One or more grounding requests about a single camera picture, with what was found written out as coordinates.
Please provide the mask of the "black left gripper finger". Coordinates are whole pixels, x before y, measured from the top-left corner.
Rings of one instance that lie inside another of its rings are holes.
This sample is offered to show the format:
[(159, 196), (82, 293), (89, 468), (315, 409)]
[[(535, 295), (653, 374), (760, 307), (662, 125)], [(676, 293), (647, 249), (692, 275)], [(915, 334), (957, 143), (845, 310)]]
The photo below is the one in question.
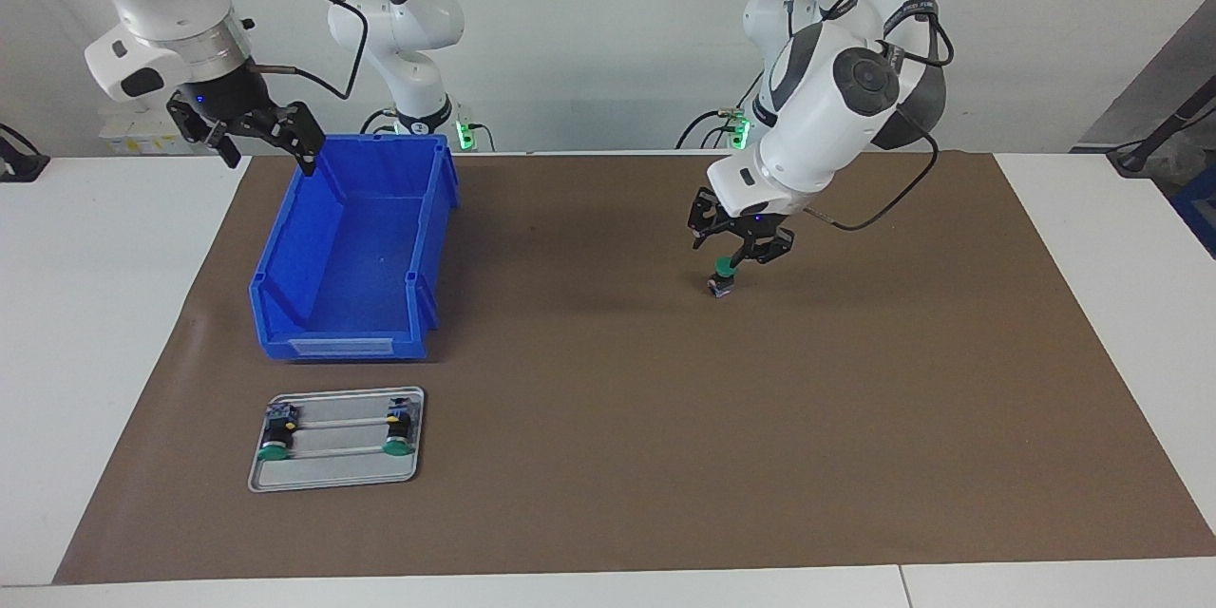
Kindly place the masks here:
[(734, 232), (734, 216), (726, 213), (724, 206), (717, 201), (717, 195), (713, 191), (696, 192), (688, 212), (688, 230), (693, 236), (692, 249), (699, 250), (706, 240), (713, 236), (730, 235), (738, 237)]
[(795, 233), (786, 227), (771, 232), (747, 233), (739, 249), (739, 263), (770, 263), (793, 249)]

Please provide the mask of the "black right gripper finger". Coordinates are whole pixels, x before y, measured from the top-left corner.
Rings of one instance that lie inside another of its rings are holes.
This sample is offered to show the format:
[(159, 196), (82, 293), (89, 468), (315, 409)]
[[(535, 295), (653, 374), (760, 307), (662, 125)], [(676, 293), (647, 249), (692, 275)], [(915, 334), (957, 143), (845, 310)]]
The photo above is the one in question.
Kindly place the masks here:
[(257, 136), (291, 154), (304, 178), (315, 174), (326, 143), (326, 133), (313, 111), (300, 101), (257, 109)]
[(225, 123), (210, 123), (204, 116), (199, 116), (195, 107), (184, 102), (178, 96), (171, 96), (168, 101), (168, 114), (182, 136), (184, 141), (193, 145), (203, 145), (207, 150), (216, 153), (229, 169), (236, 169), (240, 164), (240, 150), (229, 137)]

